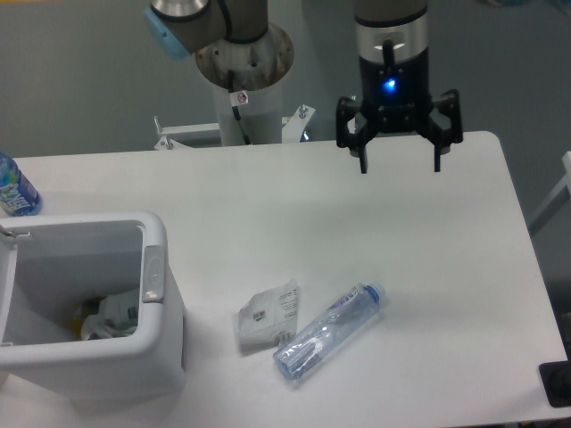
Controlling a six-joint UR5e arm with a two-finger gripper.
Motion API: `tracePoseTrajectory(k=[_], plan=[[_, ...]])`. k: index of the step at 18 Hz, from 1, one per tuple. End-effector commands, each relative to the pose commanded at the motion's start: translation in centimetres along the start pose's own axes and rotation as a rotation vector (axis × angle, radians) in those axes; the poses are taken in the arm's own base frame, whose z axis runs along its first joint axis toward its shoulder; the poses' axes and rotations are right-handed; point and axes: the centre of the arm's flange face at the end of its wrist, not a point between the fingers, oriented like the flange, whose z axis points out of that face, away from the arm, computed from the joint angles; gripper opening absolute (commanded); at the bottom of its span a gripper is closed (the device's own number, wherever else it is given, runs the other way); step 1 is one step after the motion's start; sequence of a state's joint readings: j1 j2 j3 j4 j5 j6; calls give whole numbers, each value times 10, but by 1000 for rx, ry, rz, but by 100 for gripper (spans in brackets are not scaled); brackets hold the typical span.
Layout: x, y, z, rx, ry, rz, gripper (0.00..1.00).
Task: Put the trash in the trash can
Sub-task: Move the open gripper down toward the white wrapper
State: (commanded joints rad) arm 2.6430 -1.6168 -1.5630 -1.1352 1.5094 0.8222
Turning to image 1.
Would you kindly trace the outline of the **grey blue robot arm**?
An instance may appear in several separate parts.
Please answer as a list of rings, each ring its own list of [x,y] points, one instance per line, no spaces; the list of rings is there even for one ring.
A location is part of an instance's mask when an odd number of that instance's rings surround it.
[[[368,164],[366,147],[379,134],[417,133],[440,159],[463,139],[459,93],[432,97],[428,84],[427,4],[357,1],[353,5],[362,97],[338,100],[337,145]],[[294,62],[290,37],[269,21],[264,1],[152,1],[144,11],[154,38],[173,57],[193,55],[223,94],[222,139],[267,143],[279,136],[278,114],[262,98]]]

